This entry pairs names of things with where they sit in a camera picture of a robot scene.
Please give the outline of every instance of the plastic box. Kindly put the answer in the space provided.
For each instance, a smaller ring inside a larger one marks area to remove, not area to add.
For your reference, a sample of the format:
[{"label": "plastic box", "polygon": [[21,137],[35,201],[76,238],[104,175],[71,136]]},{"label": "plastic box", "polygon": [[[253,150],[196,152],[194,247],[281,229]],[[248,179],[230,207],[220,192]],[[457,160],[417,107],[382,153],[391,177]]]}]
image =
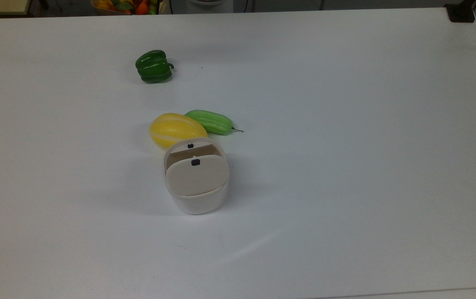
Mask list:
[{"label": "plastic box", "polygon": [[229,165],[223,148],[210,138],[172,145],[164,154],[164,181],[175,203],[188,214],[217,209],[227,196]]}]

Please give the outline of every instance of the orange fruit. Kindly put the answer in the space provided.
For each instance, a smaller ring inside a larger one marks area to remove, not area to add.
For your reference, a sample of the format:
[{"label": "orange fruit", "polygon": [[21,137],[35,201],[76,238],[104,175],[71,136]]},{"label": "orange fruit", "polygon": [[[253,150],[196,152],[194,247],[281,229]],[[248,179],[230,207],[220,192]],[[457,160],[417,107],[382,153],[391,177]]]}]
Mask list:
[{"label": "orange fruit", "polygon": [[146,15],[149,11],[149,7],[144,2],[140,3],[139,7],[135,11],[135,15]]}]

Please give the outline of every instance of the green cucumber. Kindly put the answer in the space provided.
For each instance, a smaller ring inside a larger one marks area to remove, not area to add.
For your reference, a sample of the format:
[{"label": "green cucumber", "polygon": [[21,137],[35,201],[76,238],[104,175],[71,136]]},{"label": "green cucumber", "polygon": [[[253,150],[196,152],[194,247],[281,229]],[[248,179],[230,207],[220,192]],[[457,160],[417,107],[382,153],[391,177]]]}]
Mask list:
[{"label": "green cucumber", "polygon": [[234,129],[230,118],[215,112],[207,110],[191,110],[184,115],[198,121],[198,123],[200,123],[208,133],[228,135],[232,130],[241,131]]}]

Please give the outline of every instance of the white container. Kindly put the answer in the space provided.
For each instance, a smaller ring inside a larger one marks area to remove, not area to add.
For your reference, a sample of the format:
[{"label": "white container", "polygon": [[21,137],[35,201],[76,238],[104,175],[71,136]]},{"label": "white container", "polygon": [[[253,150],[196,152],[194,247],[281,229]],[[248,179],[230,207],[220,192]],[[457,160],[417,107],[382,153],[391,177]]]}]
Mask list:
[{"label": "white container", "polygon": [[187,0],[186,12],[196,13],[233,13],[232,0]]},{"label": "white container", "polygon": [[164,154],[166,188],[188,214],[202,214],[221,206],[227,197],[229,177],[223,148],[210,138],[177,142]]}]

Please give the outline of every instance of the container lid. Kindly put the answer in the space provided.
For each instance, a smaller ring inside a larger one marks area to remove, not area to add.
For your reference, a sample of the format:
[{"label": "container lid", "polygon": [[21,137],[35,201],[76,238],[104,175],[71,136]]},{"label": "container lid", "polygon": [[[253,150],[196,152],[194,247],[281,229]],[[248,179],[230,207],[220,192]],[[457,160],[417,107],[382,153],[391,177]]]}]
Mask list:
[{"label": "container lid", "polygon": [[223,157],[206,155],[172,164],[166,172],[173,193],[192,196],[215,190],[227,181],[228,165]]},{"label": "container lid", "polygon": [[166,187],[177,196],[216,190],[229,178],[223,149],[209,138],[193,138],[171,146],[164,155]]}]

